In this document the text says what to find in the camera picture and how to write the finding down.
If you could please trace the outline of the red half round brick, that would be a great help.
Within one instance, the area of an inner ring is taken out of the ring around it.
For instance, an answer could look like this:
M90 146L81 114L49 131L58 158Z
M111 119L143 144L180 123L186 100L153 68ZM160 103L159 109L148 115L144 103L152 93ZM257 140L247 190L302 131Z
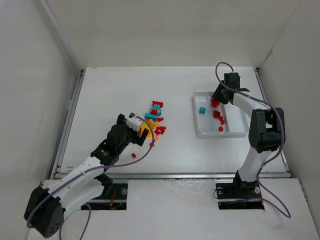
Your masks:
M218 100L212 99L211 104L213 108L217 108L220 105L220 102Z

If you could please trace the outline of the teal and red square brick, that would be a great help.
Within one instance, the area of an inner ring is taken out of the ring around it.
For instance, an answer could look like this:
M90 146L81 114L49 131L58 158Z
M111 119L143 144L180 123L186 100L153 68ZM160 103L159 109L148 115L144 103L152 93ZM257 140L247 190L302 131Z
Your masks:
M199 109L199 113L200 114L205 114L206 113L206 108L201 106L200 109Z

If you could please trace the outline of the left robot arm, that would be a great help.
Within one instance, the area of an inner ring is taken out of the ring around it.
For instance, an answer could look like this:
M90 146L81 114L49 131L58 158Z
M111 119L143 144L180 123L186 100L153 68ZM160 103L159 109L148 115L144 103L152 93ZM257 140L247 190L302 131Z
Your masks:
M88 201L109 192L113 180L105 172L124 167L117 164L120 154L129 144L143 146L153 128L141 115L119 114L116 124L95 150L64 178L44 188L36 187L30 194L23 218L28 229L35 229L45 239L60 231L66 219Z

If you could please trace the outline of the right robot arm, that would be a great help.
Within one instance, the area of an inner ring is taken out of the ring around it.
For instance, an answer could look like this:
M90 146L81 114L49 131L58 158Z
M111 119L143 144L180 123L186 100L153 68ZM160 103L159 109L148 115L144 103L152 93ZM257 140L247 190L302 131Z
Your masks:
M282 108L274 108L266 101L250 96L248 89L240 87L237 72L224 74L214 94L214 100L232 104L250 117L247 157L237 171L235 179L242 185L252 185L257 181L265 163L273 152L280 149L285 141L285 120Z

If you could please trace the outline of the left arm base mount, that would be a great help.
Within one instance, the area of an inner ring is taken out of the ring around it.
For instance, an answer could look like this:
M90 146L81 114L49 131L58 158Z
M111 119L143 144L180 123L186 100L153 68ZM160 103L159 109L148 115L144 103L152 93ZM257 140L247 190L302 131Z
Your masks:
M116 182L111 190L103 190L102 194L89 202L94 211L122 211L127 209L128 182Z

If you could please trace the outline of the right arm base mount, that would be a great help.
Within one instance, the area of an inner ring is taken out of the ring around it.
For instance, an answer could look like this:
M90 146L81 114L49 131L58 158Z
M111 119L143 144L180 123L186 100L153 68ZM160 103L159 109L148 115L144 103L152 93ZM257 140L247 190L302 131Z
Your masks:
M219 210L264 210L261 190L257 182L249 186L236 186L232 182L215 183Z

